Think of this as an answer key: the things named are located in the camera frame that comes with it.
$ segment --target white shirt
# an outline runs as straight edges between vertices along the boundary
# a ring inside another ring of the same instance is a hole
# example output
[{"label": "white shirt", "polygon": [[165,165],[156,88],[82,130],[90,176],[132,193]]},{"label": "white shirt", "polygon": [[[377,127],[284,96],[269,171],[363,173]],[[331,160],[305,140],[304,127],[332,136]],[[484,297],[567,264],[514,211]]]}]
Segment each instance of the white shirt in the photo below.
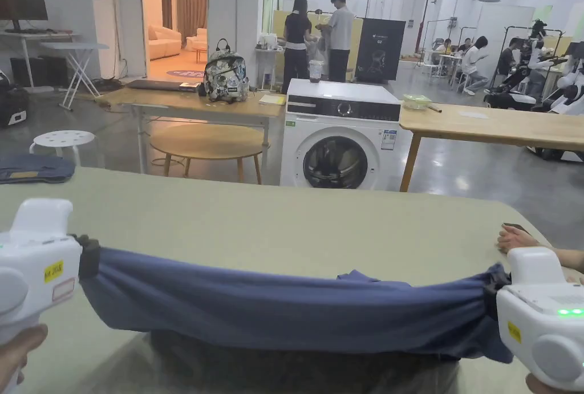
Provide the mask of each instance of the white shirt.
[{"label": "white shirt", "polygon": [[329,21],[332,27],[331,49],[351,50],[352,20],[355,15],[346,6],[337,9]]},{"label": "white shirt", "polygon": [[477,71],[477,61],[481,58],[481,53],[476,46],[472,46],[464,54],[463,63],[460,68],[465,75],[470,75]]}]

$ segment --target green lid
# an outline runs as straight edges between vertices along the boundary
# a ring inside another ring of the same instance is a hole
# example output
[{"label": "green lid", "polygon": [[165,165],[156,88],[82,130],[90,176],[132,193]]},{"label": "green lid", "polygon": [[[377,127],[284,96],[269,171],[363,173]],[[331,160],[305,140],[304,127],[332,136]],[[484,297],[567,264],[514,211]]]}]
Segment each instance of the green lid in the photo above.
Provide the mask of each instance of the green lid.
[{"label": "green lid", "polygon": [[415,102],[426,102],[426,103],[432,102],[432,100],[430,100],[427,97],[422,96],[422,95],[404,95],[404,99],[413,100]]}]

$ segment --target yellow label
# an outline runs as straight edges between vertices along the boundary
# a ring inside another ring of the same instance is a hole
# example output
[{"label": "yellow label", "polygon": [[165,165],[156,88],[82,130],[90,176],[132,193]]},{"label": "yellow label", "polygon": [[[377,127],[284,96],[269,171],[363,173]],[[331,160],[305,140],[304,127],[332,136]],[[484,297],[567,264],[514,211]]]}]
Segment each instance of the yellow label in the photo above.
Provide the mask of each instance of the yellow label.
[{"label": "yellow label", "polygon": [[38,172],[13,172],[10,178],[34,178],[39,176]]},{"label": "yellow label", "polygon": [[509,335],[511,335],[511,338],[521,344],[521,330],[511,322],[507,322],[507,326],[509,327]]},{"label": "yellow label", "polygon": [[44,270],[44,282],[48,283],[61,275],[63,275],[63,261],[53,263]]}]

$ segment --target blue cloth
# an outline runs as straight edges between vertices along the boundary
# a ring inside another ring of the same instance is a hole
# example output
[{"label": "blue cloth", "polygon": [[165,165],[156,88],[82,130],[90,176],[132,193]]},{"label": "blue cloth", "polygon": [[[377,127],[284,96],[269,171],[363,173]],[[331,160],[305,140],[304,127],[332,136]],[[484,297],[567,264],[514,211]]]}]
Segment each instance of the blue cloth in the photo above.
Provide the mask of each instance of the blue cloth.
[{"label": "blue cloth", "polygon": [[0,184],[65,182],[74,172],[72,161],[56,155],[14,154],[0,158]]},{"label": "blue cloth", "polygon": [[289,277],[191,265],[103,248],[99,274],[82,281],[102,321],[134,331],[173,330],[205,342],[267,350],[404,351],[510,363],[485,313],[487,272],[428,287]]}]

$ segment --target black shirt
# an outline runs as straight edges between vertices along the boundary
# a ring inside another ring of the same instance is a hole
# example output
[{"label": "black shirt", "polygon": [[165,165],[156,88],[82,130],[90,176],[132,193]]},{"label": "black shirt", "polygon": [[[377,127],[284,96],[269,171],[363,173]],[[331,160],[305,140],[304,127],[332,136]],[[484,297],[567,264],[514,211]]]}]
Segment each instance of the black shirt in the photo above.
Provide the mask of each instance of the black shirt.
[{"label": "black shirt", "polygon": [[498,58],[497,73],[505,76],[509,75],[513,61],[513,51],[508,47]]},{"label": "black shirt", "polygon": [[304,43],[305,32],[307,29],[311,29],[312,24],[308,18],[292,13],[287,16],[284,26],[288,29],[287,42]]}]

